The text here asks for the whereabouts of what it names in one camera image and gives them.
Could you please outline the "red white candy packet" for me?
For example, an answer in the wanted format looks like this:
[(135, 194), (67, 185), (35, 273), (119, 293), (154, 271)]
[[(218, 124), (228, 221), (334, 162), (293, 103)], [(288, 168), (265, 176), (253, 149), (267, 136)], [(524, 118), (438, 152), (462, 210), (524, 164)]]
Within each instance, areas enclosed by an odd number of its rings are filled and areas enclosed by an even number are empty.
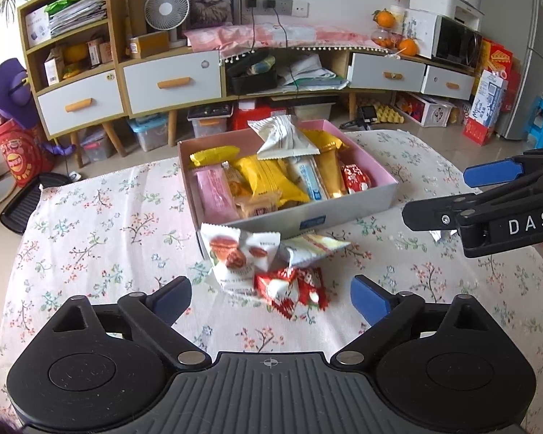
[(254, 287), (260, 297), (288, 319), (294, 317), (299, 305), (321, 311), (328, 307), (323, 273), (318, 267), (257, 273)]

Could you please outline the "black grill tray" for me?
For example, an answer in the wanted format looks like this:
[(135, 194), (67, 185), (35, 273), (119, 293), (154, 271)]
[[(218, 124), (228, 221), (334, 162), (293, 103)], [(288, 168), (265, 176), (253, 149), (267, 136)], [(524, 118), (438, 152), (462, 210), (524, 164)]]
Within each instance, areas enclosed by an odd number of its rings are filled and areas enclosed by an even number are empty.
[(71, 184), (71, 179), (63, 174), (43, 173), (32, 178), (8, 202), (0, 214), (0, 223), (9, 231), (22, 235), (36, 210), (44, 188), (61, 187)]

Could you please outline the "white nut snack packet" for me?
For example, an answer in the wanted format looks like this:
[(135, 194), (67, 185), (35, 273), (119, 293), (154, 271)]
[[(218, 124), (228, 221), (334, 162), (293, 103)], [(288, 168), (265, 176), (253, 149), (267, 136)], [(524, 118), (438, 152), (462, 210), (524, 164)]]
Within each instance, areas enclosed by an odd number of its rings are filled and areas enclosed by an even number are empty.
[(239, 228), (202, 224), (201, 238), (222, 290), (256, 297), (255, 278), (270, 269), (281, 241), (279, 232), (249, 232)]

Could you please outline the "striped yellow snack pack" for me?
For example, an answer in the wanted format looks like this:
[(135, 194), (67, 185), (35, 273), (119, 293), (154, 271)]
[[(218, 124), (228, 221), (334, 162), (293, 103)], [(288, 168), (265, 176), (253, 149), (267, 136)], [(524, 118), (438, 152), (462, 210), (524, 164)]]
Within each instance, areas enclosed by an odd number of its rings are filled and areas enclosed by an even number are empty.
[(277, 160), (259, 160), (252, 155), (235, 160), (232, 165), (248, 181), (254, 196), (273, 193), (280, 209), (285, 205), (310, 202), (308, 195), (287, 177)]

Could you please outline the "lotus root snack packet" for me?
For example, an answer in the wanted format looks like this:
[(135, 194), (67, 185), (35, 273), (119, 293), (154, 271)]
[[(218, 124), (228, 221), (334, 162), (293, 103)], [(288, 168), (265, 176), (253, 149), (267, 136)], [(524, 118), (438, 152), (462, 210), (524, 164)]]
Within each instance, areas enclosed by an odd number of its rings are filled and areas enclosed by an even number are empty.
[(240, 171), (236, 167), (233, 167), (229, 162), (223, 162), (222, 168), (226, 175), (229, 190), (234, 198), (252, 196), (252, 190), (248, 181), (240, 174)]

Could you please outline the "golden long snack pack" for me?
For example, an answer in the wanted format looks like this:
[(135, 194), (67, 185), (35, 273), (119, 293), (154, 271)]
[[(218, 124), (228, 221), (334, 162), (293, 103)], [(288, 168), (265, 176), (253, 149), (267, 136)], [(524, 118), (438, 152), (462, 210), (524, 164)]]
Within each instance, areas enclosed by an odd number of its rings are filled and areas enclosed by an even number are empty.
[(337, 149), (332, 148), (321, 152), (316, 157), (316, 164), (328, 197), (336, 199), (346, 195)]

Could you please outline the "red strawberry candy packet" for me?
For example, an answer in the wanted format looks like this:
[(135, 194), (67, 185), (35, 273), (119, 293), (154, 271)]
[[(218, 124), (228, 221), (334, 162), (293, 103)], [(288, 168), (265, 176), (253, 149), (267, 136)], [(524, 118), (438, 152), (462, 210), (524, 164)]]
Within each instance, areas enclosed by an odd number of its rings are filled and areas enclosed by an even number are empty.
[(344, 185), (349, 194), (364, 192), (372, 187), (372, 181), (355, 163), (341, 167)]

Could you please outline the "pink wafer pack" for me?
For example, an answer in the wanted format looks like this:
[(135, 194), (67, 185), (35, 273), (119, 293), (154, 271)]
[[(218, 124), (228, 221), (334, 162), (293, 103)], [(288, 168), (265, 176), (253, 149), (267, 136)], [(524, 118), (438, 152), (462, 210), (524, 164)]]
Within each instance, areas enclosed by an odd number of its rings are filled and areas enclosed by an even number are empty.
[(200, 167), (193, 171), (204, 211), (203, 222), (227, 224), (238, 221), (239, 214), (221, 165)]

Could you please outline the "white milk bread pack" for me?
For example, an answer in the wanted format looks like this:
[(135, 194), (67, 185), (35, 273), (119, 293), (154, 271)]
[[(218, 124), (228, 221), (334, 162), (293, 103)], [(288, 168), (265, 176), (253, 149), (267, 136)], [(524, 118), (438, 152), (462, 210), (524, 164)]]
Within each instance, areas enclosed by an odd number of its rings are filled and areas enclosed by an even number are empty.
[(305, 192), (312, 202), (328, 200), (328, 192), (313, 156), (289, 158), (286, 168), (290, 180)]

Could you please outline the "small silver snack packet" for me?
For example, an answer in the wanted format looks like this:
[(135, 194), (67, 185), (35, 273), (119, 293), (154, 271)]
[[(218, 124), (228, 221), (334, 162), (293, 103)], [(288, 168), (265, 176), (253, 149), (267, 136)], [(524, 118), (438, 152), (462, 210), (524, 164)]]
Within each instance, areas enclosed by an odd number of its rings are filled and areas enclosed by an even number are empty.
[(305, 233), (282, 240), (279, 256), (290, 268), (307, 268), (351, 245), (348, 241), (335, 239), (317, 233)]

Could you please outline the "white snack bag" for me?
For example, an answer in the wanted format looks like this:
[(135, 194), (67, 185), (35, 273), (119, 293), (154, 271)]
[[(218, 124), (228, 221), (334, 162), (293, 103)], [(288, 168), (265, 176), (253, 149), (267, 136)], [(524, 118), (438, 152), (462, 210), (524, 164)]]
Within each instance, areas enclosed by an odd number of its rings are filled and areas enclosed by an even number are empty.
[(270, 116), (263, 120), (249, 120), (248, 127), (263, 140), (257, 152), (259, 160), (289, 159), (320, 153), (320, 149), (296, 127), (292, 116)]

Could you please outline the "orange fruit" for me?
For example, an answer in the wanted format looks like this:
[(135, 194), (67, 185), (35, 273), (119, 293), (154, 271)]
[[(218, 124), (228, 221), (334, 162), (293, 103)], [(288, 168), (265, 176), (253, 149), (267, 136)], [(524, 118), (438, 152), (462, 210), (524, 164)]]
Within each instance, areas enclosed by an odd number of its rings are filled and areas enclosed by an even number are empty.
[(387, 9), (375, 10), (372, 19), (383, 29), (393, 29), (396, 26), (395, 16)]
[(412, 38), (403, 38), (397, 44), (396, 48), (401, 56), (415, 57), (419, 54), (419, 46)]

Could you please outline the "puffy yellow snack bag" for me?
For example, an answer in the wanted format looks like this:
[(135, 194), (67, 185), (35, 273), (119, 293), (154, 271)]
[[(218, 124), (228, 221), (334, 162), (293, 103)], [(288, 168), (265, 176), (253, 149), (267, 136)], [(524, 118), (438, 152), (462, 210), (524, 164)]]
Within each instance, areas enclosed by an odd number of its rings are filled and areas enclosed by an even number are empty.
[(303, 129), (306, 137), (320, 150), (321, 153), (331, 150), (339, 150), (345, 145), (339, 137), (325, 131), (315, 129)]

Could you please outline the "yellow blue-label snack pack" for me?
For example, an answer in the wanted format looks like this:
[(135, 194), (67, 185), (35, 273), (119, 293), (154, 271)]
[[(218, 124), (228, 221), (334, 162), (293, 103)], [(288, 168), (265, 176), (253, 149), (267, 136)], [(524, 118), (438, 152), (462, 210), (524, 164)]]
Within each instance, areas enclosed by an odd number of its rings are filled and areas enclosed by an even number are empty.
[(217, 163), (234, 160), (240, 149), (233, 145), (224, 145), (206, 150), (201, 150), (190, 155), (190, 161), (194, 167), (208, 167)]

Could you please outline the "white microwave oven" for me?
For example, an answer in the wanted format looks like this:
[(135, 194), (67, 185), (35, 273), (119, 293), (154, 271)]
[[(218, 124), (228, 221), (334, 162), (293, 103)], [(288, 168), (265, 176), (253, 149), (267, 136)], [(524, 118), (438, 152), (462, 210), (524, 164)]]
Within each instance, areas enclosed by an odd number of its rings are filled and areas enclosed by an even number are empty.
[(478, 65), (481, 33), (447, 16), (407, 9), (402, 35), (417, 43), (420, 57), (463, 69)]

